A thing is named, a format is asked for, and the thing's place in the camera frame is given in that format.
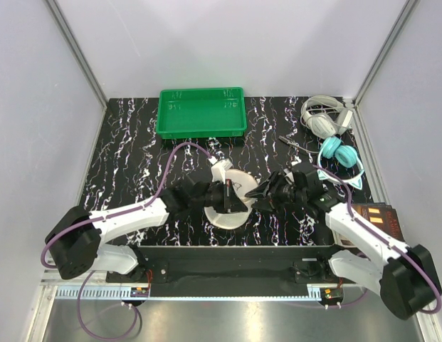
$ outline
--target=black marble surface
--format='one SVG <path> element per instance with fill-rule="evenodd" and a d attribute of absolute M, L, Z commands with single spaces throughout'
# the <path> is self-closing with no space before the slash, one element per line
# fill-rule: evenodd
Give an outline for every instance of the black marble surface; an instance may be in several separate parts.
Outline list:
<path fill-rule="evenodd" d="M 233 166 L 252 174 L 257 182 L 290 161 L 315 163 L 317 155 L 306 155 L 279 141 L 287 135 L 309 150 L 318 150 L 322 140 L 300 124 L 300 107 L 307 98 L 246 98 L 248 129 L 241 138 L 192 139 L 218 158 L 229 158 Z M 167 158 L 181 141 L 161 140 L 156 135 L 158 98 L 111 99 L 83 190 L 80 204 L 89 210 L 102 210 L 139 202 L 153 195 L 162 177 Z M 344 134 L 345 145 L 355 147 L 352 131 Z M 322 166 L 340 177 L 352 176 L 334 160 Z M 182 175 L 211 176 L 203 153 L 191 147 L 176 155 L 167 185 Z M 371 202 L 371 192 L 363 176 L 363 190 L 354 190 L 354 202 Z M 344 196 L 340 186 L 335 186 Z M 217 229 L 203 212 L 193 212 L 187 220 L 162 227 L 141 229 L 115 243 L 173 246 L 283 246 L 319 243 L 320 224 L 300 208 L 285 208 L 282 214 L 251 213 L 246 224 L 234 231 Z"/>

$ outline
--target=gray wall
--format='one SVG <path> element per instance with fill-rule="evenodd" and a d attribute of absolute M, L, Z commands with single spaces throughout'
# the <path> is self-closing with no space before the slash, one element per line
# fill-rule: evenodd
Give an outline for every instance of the gray wall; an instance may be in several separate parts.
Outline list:
<path fill-rule="evenodd" d="M 420 2 L 360 110 L 404 236 L 442 282 L 442 0 Z"/>
<path fill-rule="evenodd" d="M 109 98 L 230 86 L 352 97 L 405 2 L 58 0 Z"/>
<path fill-rule="evenodd" d="M 0 1 L 0 342 L 22 341 L 43 239 L 75 203 L 101 118 L 43 1 Z"/>

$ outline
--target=headphone headband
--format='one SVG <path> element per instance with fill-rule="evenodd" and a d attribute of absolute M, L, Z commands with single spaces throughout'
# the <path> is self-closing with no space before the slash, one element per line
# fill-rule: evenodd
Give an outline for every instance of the headphone headband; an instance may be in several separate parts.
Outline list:
<path fill-rule="evenodd" d="M 301 115 L 303 115 L 309 107 L 312 107 L 314 105 L 326 105 L 334 109 L 344 108 L 344 105 L 341 102 L 339 102 L 335 98 L 332 98 L 331 96 L 317 95 L 308 98 L 305 103 L 303 103 L 303 106 L 301 107 Z"/>
<path fill-rule="evenodd" d="M 338 113 L 336 122 L 329 115 L 323 113 L 322 110 L 315 115 L 311 114 L 308 108 L 314 105 L 324 105 L 336 110 Z M 353 112 L 345 108 L 336 98 L 324 95 L 308 98 L 301 107 L 302 124 L 322 139 L 327 139 L 335 134 L 343 134 L 349 128 L 352 114 Z"/>

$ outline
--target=purple cable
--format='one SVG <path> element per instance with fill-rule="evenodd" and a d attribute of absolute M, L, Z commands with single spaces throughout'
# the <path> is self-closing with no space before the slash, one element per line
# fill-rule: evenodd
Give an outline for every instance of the purple cable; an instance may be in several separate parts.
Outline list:
<path fill-rule="evenodd" d="M 350 188 L 347 186 L 347 184 L 340 179 L 338 176 L 336 176 L 334 173 L 327 171 L 323 167 L 319 167 L 317 165 L 314 165 L 316 169 L 322 170 L 326 172 L 329 176 L 335 178 L 347 191 L 347 211 L 349 212 L 350 217 L 358 223 L 360 226 L 365 228 L 371 235 L 376 237 L 379 241 L 383 242 L 385 245 L 389 246 L 388 240 L 377 234 L 373 229 L 368 227 L 365 223 L 363 223 L 361 220 L 357 219 L 354 215 L 354 210 L 352 208 L 352 192 L 350 191 Z M 442 308 L 442 298 L 439 294 L 438 289 L 436 288 L 436 285 L 432 282 L 432 280 L 429 278 L 428 274 L 425 273 L 425 271 L 414 261 L 412 258 L 404 253 L 402 250 L 395 246 L 391 246 L 391 249 L 393 249 L 395 252 L 397 252 L 399 255 L 401 255 L 405 260 L 412 265 L 413 268 L 421 275 L 421 277 L 428 283 L 429 287 L 434 293 L 434 296 L 436 297 L 436 307 L 432 310 L 424 310 L 422 309 L 421 312 L 424 314 L 437 314 L 441 308 Z"/>
<path fill-rule="evenodd" d="M 188 142 L 182 142 L 181 144 L 177 145 L 177 146 L 173 149 L 172 153 L 170 153 L 169 160 L 167 161 L 167 165 L 166 165 L 166 167 L 165 167 L 164 174 L 162 175 L 162 180 L 161 180 L 161 182 L 160 182 L 160 184 L 159 184 L 159 187 L 157 188 L 156 193 L 154 194 L 153 197 L 151 197 L 151 199 L 150 199 L 148 202 L 146 202 L 144 205 L 139 205 L 139 206 L 134 207 L 134 208 L 131 208 L 131 209 L 126 209 L 126 210 L 122 210 L 121 212 L 116 212 L 116 213 L 114 213 L 114 214 L 107 215 L 105 218 L 104 218 L 104 217 L 96 217 L 96 218 L 94 218 L 94 219 L 86 219 L 85 221 L 82 221 L 82 222 L 76 223 L 76 224 L 70 226 L 69 228 L 66 228 L 66 229 L 64 229 L 63 231 L 57 233 L 57 235 L 55 235 L 50 241 L 48 241 L 48 243 L 47 243 L 47 244 L 45 245 L 45 247 L 43 248 L 43 251 L 42 251 L 42 253 L 41 253 L 41 263 L 42 263 L 42 265 L 44 265 L 47 269 L 55 269 L 55 268 L 56 268 L 55 265 L 50 265 L 50 264 L 45 260 L 46 254 L 47 254 L 48 250 L 50 249 L 50 247 L 53 246 L 53 244 L 54 244 L 56 241 L 58 241 L 61 237 L 63 237 L 63 236 L 66 235 L 67 233 L 73 231 L 74 229 L 77 229 L 77 228 L 83 227 L 84 225 L 89 224 L 89 223 L 95 223 L 95 222 L 103 221 L 103 220 L 105 220 L 105 219 L 112 219 L 112 218 L 114 218 L 114 217 L 118 217 L 118 216 L 126 215 L 126 214 L 129 214 L 129 213 L 131 213 L 131 212 L 136 212 L 137 210 L 141 210 L 141 209 L 143 209 L 143 208 L 145 208 L 145 207 L 150 206 L 150 205 L 156 200 L 156 198 L 158 198 L 158 196 L 160 195 L 160 193 L 161 193 L 161 191 L 162 191 L 162 188 L 164 187 L 165 179 L 167 178 L 167 175 L 169 174 L 170 165 L 172 164 L 173 157 L 174 157 L 175 154 L 177 153 L 177 150 L 179 150 L 181 147 L 183 147 L 183 146 L 187 146 L 187 145 L 197 147 L 197 148 L 198 148 L 200 151 L 202 151 L 202 152 L 203 152 L 208 158 L 211 157 L 211 155 L 209 154 L 209 152 L 208 152 L 207 150 L 205 150 L 202 146 L 199 146 L 199 145 L 197 145 L 197 144 L 194 144 L 193 142 L 189 142 L 189 141 L 188 141 Z"/>
<path fill-rule="evenodd" d="M 138 309 L 135 306 L 131 306 L 131 308 L 134 310 L 134 321 L 132 322 L 132 325 L 130 326 L 130 328 L 128 328 L 128 330 L 123 333 L 121 336 L 118 337 L 102 337 L 99 335 L 96 335 L 95 333 L 93 333 L 90 329 L 88 329 L 88 327 L 85 325 L 85 323 L 83 322 L 82 318 L 81 318 L 81 310 L 80 310 L 80 302 L 81 302 L 81 294 L 83 292 L 83 289 L 85 288 L 86 283 L 88 282 L 89 278 L 94 274 L 95 271 L 92 271 L 88 274 L 88 276 L 86 277 L 86 279 L 83 281 L 83 284 L 81 284 L 80 287 L 80 291 L 78 292 L 78 296 L 77 296 L 77 317 L 78 317 L 78 323 L 80 323 L 81 328 L 92 338 L 96 338 L 98 340 L 101 341 L 120 341 L 122 339 L 124 339 L 127 335 L 129 335 L 131 333 L 131 331 L 134 329 L 135 324 L 137 323 L 137 318 L 139 315 Z"/>
<path fill-rule="evenodd" d="M 103 309 L 101 312 L 97 313 L 95 315 L 94 318 L 90 319 L 89 321 L 85 321 L 85 325 L 87 326 L 88 324 L 91 324 L 92 322 L 98 320 L 101 316 L 103 316 L 104 314 L 106 314 L 108 311 L 112 310 L 112 309 L 116 309 L 119 308 L 121 305 L 121 303 L 115 303 L 113 305 L 108 306 L 107 308 Z"/>
<path fill-rule="evenodd" d="M 137 210 L 141 210 L 145 207 L 150 206 L 155 200 L 156 198 L 158 198 L 158 196 L 160 195 L 162 188 L 164 187 L 164 183 L 165 180 L 167 178 L 167 175 L 169 174 L 169 169 L 170 169 L 170 165 L 173 162 L 173 157 L 175 156 L 175 154 L 177 153 L 177 150 L 179 150 L 181 147 L 183 146 L 194 146 L 197 147 L 200 151 L 202 151 L 208 158 L 211 157 L 211 155 L 209 154 L 209 152 L 207 150 L 205 150 L 202 146 L 199 146 L 197 144 L 194 144 L 193 142 L 182 142 L 181 144 L 177 145 L 172 153 L 170 153 L 169 156 L 169 160 L 167 161 L 167 165 L 165 167 L 165 171 L 164 174 L 162 175 L 162 180 L 159 184 L 159 187 L 157 188 L 156 193 L 154 194 L 153 197 L 151 197 L 151 199 L 146 202 L 144 205 L 139 205 L 137 207 L 131 208 L 131 209 L 126 209 L 126 210 L 122 210 L 121 212 L 116 212 L 114 214 L 109 214 L 106 217 L 96 217 L 94 219 L 87 219 L 85 221 L 76 223 L 66 229 L 64 229 L 63 231 L 57 233 L 57 235 L 55 235 L 52 239 L 50 239 L 50 241 L 48 241 L 48 243 L 45 245 L 45 247 L 43 248 L 43 251 L 41 253 L 41 263 L 42 265 L 44 265 L 46 268 L 48 269 L 56 269 L 57 267 L 55 265 L 50 265 L 48 262 L 46 262 L 45 257 L 46 254 L 48 252 L 48 250 L 50 249 L 51 246 L 53 246 L 53 244 L 58 241 L 61 237 L 63 237 L 64 235 L 66 235 L 67 233 L 73 231 L 74 229 L 83 227 L 86 224 L 89 223 L 94 223 L 94 222 L 99 222 L 99 221 L 104 221 L 106 219 L 112 219 L 114 217 L 119 217 L 121 215 L 126 215 L 129 214 L 131 212 L 136 212 Z M 83 288 L 85 287 L 86 283 L 88 282 L 88 279 L 94 274 L 95 271 L 92 271 L 88 274 L 88 276 L 86 277 L 85 281 L 83 282 L 82 286 L 80 287 L 80 291 L 78 292 L 78 297 L 77 297 L 77 317 L 78 317 L 78 322 L 80 323 L 80 326 L 82 327 L 82 329 L 91 337 L 96 338 L 98 340 L 101 341 L 119 341 L 122 340 L 123 338 L 125 338 L 127 335 L 129 335 L 129 333 L 132 331 L 132 329 L 135 327 L 135 324 L 137 323 L 137 317 L 139 315 L 139 311 L 137 310 L 137 308 L 135 308 L 135 306 L 133 306 L 134 312 L 135 312 L 135 317 L 134 317 L 134 321 L 132 322 L 132 325 L 130 326 L 130 328 L 121 336 L 119 337 L 115 337 L 115 338 L 106 338 L 106 337 L 102 337 L 102 336 L 98 336 L 95 333 L 93 333 L 92 331 L 90 331 L 88 329 L 88 327 L 83 323 L 83 320 L 81 318 L 81 311 L 80 311 L 80 298 L 81 298 L 81 293 Z"/>

